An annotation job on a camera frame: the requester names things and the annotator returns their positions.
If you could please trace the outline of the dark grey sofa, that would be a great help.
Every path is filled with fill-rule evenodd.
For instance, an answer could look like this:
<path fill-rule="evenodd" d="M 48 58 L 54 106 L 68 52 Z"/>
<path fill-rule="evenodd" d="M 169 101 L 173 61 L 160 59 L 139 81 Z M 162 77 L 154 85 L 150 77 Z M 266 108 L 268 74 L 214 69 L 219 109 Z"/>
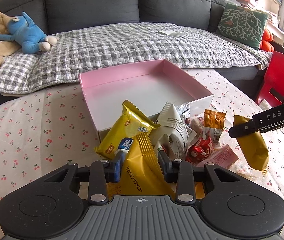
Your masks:
<path fill-rule="evenodd" d="M 57 37 L 117 23 L 171 23 L 220 35 L 217 27 L 227 3 L 237 5 L 236 0 L 0 0 L 0 12 L 8 16 L 25 12 L 45 34 Z M 257 66 L 202 69 L 217 70 L 252 99 L 266 71 Z"/>

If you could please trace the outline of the cherry pattern tablecloth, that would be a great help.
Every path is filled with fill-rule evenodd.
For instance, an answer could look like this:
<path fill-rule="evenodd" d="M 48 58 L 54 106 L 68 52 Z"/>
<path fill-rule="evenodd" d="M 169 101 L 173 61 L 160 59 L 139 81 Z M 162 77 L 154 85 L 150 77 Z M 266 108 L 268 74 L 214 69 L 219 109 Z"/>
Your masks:
<path fill-rule="evenodd" d="M 266 176 L 253 172 L 254 181 L 284 199 L 284 129 L 263 138 L 269 150 L 268 172 Z M 70 161 L 90 165 L 98 159 L 97 145 L 78 84 L 48 88 L 0 105 L 0 200 Z"/>

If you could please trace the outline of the yellow snack bag with code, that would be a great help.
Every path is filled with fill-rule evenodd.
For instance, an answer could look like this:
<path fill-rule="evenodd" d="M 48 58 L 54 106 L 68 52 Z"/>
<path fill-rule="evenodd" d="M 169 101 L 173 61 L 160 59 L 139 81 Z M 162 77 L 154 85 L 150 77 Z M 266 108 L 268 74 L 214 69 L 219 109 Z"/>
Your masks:
<path fill-rule="evenodd" d="M 121 168 L 120 181 L 107 183 L 109 198 L 123 196 L 175 196 L 176 187 L 167 183 L 149 137 L 141 133 L 133 137 Z"/>

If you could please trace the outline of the blue plush toy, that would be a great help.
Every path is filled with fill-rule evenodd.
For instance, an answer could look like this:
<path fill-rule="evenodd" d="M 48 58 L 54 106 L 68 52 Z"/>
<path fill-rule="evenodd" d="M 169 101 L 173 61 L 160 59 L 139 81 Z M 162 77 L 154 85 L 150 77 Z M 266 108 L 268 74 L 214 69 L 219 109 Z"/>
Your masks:
<path fill-rule="evenodd" d="M 15 41 L 25 54 L 49 51 L 59 40 L 58 37 L 46 35 L 25 12 L 22 16 L 13 17 L 7 29 L 9 34 L 0 34 L 0 41 Z"/>

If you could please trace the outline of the green leaf pattern cushion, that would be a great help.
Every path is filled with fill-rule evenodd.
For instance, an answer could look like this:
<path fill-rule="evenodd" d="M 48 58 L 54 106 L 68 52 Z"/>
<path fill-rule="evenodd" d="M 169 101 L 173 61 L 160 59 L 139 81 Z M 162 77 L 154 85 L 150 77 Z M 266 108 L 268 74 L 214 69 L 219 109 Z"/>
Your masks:
<path fill-rule="evenodd" d="M 217 32 L 227 38 L 259 50 L 269 14 L 227 3 Z"/>

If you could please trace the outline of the yellow snack bag blue label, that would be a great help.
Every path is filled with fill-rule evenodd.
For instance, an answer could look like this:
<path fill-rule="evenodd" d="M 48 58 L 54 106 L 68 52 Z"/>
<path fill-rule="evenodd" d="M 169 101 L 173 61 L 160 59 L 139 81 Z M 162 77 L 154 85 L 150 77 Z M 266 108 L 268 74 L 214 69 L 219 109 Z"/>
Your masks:
<path fill-rule="evenodd" d="M 106 159 L 114 159 L 118 152 L 128 153 L 134 137 L 139 134 L 149 135 L 158 124 L 150 120 L 133 103 L 122 103 L 122 115 L 118 118 L 95 151 Z"/>

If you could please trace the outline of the golden yellow snack bag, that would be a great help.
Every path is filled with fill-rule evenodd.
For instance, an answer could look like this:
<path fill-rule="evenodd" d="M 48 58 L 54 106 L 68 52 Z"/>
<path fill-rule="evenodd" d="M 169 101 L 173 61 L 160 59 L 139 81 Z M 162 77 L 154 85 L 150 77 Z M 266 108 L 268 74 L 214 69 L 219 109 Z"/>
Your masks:
<path fill-rule="evenodd" d="M 269 151 L 252 119 L 235 115 L 229 136 L 236 138 L 249 167 L 261 171 L 265 177 L 269 161 Z"/>

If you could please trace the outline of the orange pumpkin plush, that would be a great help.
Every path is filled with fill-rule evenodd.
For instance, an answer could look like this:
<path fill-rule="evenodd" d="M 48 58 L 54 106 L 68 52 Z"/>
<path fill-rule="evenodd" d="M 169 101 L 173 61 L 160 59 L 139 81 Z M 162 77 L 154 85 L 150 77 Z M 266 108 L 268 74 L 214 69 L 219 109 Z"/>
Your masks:
<path fill-rule="evenodd" d="M 273 34 L 267 29 L 265 28 L 263 35 L 262 35 L 262 40 L 260 43 L 260 50 L 266 51 L 266 52 L 274 52 L 274 47 L 271 44 L 271 42 L 273 41 L 274 37 Z"/>

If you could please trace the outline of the grey checkered blanket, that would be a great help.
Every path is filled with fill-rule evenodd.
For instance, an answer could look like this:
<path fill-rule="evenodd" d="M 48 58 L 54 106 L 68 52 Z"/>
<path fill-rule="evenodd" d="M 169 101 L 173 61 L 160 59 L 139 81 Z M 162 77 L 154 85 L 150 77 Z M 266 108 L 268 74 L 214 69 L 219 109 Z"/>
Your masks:
<path fill-rule="evenodd" d="M 182 36 L 164 36 L 173 30 Z M 117 23 L 59 33 L 50 51 L 5 57 L 0 92 L 24 95 L 77 83 L 84 72 L 149 60 L 169 60 L 182 69 L 257 66 L 267 68 L 270 55 L 202 29 L 171 23 Z"/>

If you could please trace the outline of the orange foil snack packet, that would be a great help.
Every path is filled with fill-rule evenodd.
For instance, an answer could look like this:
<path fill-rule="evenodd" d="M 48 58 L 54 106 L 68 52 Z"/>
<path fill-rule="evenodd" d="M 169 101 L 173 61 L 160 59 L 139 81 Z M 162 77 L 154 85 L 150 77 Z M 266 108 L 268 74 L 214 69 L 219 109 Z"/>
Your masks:
<path fill-rule="evenodd" d="M 204 111 L 203 136 L 209 137 L 213 144 L 218 144 L 224 130 L 226 113 L 210 109 Z"/>

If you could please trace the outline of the pink snack package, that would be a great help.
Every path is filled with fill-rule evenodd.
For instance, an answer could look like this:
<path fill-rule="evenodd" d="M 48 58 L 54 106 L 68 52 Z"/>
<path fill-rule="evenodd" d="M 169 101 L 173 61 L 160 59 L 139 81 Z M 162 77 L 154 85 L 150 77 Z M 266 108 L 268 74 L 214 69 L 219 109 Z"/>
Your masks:
<path fill-rule="evenodd" d="M 219 150 L 214 151 L 209 157 L 196 164 L 197 167 L 204 167 L 208 162 L 215 163 L 222 168 L 229 169 L 235 162 L 238 161 L 238 156 L 233 152 L 231 147 L 226 144 Z"/>

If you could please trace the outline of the white grey snack bag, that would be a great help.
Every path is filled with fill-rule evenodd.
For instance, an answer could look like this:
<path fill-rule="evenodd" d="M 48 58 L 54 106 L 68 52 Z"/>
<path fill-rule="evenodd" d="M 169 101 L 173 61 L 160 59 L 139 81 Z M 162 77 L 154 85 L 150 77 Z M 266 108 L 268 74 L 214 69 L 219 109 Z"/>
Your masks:
<path fill-rule="evenodd" d="M 171 160 L 185 159 L 186 150 L 197 133 L 182 121 L 173 103 L 164 105 L 157 124 L 160 126 L 150 133 L 155 151 L 163 150 Z"/>

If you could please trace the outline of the small silver snack packet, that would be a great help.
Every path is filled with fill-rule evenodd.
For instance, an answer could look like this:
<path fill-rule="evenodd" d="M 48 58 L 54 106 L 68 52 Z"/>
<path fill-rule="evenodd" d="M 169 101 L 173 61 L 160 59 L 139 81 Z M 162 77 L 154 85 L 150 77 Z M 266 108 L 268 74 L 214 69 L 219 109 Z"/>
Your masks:
<path fill-rule="evenodd" d="M 176 110 L 183 122 L 185 122 L 185 120 L 190 117 L 190 105 L 188 102 L 185 102 L 179 106 L 176 106 Z"/>

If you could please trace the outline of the white tissue packet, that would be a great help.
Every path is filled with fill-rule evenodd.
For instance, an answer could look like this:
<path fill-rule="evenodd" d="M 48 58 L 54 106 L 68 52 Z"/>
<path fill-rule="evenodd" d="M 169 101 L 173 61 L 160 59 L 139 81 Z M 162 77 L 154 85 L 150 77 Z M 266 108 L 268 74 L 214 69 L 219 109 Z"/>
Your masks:
<path fill-rule="evenodd" d="M 173 37 L 183 35 L 182 33 L 173 30 L 159 30 L 158 33 L 164 36 L 173 36 Z"/>

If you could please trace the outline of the red plastic chair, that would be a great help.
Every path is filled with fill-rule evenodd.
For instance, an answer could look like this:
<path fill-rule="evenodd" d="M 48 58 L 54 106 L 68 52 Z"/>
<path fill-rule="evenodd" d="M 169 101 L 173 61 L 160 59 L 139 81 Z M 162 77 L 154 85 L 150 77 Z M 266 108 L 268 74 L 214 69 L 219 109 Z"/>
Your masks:
<path fill-rule="evenodd" d="M 263 100 L 272 107 L 284 103 L 284 54 L 281 52 L 273 52 L 265 72 L 256 103 L 260 104 Z"/>

